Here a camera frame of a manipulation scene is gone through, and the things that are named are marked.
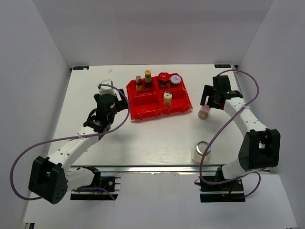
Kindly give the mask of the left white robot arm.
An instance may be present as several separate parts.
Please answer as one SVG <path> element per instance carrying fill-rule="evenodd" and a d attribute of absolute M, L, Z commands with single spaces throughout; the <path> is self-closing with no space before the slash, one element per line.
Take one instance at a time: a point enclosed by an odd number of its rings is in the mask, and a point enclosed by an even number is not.
<path fill-rule="evenodd" d="M 33 161 L 29 191 L 52 204 L 59 203 L 71 190 L 109 193 L 102 187 L 98 169 L 91 166 L 70 168 L 91 146 L 114 131 L 111 125 L 118 112 L 130 110 L 123 89 L 114 86 L 110 89 L 107 93 L 94 95 L 97 107 L 90 112 L 77 135 L 65 138 L 66 144 L 47 157 L 39 156 Z"/>

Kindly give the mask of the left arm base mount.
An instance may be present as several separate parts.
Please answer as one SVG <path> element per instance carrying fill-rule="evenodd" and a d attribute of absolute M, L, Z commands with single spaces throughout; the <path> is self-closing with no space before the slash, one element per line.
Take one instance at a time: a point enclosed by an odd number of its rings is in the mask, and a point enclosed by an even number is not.
<path fill-rule="evenodd" d="M 70 200 L 113 201 L 120 192 L 121 177 L 95 167 L 83 166 L 68 171 L 66 178 Z"/>

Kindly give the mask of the red-lid chili sauce jar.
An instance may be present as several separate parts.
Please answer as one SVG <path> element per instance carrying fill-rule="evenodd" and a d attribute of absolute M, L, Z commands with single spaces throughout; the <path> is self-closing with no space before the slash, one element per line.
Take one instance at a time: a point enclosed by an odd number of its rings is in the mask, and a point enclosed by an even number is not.
<path fill-rule="evenodd" d="M 169 87 L 170 76 L 166 72 L 161 72 L 158 75 L 158 82 L 160 89 L 166 89 Z"/>

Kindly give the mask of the white-lid paste jar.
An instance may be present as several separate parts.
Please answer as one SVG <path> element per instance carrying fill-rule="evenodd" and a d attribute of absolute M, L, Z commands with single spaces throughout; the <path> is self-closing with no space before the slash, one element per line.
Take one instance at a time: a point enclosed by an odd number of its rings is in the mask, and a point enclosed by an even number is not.
<path fill-rule="evenodd" d="M 181 83 L 181 77 L 179 75 L 173 74 L 170 77 L 171 88 L 178 87 Z"/>

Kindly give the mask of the pink-lid spice shaker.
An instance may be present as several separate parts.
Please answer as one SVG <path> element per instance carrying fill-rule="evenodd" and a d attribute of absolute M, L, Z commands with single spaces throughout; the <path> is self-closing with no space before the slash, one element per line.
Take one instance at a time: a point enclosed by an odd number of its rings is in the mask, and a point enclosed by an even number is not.
<path fill-rule="evenodd" d="M 206 120 L 210 115 L 211 108 L 209 106 L 202 106 L 198 111 L 198 118 L 201 120 Z"/>

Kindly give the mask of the yellow-lid spice shaker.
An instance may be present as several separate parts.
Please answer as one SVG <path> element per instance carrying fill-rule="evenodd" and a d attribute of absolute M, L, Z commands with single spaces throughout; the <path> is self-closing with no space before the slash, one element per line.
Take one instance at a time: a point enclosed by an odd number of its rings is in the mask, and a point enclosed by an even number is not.
<path fill-rule="evenodd" d="M 170 107 L 172 105 L 173 95 L 171 92 L 165 92 L 163 94 L 163 104 L 165 107 Z"/>

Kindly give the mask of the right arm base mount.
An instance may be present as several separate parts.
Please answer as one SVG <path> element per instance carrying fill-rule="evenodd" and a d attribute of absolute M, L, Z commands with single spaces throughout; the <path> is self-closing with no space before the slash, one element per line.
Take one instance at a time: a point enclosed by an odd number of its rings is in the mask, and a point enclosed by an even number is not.
<path fill-rule="evenodd" d="M 209 185 L 198 177 L 194 184 L 199 187 L 201 203 L 245 202 L 244 187 L 240 179 L 220 185 Z"/>

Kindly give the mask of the yellow-cap sauce bottle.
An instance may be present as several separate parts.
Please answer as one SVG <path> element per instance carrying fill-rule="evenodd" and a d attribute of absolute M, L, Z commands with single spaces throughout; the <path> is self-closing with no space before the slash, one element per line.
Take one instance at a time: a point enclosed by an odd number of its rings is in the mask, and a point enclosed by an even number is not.
<path fill-rule="evenodd" d="M 145 72 L 145 78 L 144 78 L 144 87 L 145 87 L 145 92 L 152 92 L 153 91 L 153 82 L 152 82 L 152 76 L 151 76 L 151 71 L 146 70 Z"/>

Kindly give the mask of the small yellow-label dark bottle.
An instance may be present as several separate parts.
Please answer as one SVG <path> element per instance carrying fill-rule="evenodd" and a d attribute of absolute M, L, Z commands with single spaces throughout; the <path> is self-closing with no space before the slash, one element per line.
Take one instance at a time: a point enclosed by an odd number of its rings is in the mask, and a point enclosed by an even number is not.
<path fill-rule="evenodd" d="M 142 78 L 139 75 L 136 76 L 136 91 L 138 94 L 143 92 Z"/>

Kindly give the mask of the chrome-lid glass jar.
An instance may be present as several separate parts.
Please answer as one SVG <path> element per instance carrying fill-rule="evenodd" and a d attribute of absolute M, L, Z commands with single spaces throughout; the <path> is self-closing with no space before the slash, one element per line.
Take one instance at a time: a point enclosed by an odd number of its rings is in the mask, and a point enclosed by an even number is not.
<path fill-rule="evenodd" d="M 195 147 L 192 150 L 192 160 L 196 163 L 200 163 L 207 147 L 208 147 L 208 143 L 205 141 L 200 141 L 197 144 L 195 144 Z M 208 148 L 203 160 L 204 164 L 207 164 L 209 162 L 210 156 L 211 156 L 211 148 Z"/>

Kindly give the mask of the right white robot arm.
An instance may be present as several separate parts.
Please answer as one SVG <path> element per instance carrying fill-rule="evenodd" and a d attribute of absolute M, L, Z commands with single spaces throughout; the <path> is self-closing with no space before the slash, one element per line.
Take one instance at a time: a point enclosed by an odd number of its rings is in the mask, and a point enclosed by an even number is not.
<path fill-rule="evenodd" d="M 278 166 L 281 135 L 269 129 L 252 113 L 238 90 L 232 90 L 227 75 L 213 77 L 213 85 L 205 85 L 201 104 L 209 108 L 224 110 L 229 122 L 235 122 L 244 139 L 238 157 L 221 166 L 210 184 L 227 190 L 234 180 L 260 169 Z"/>

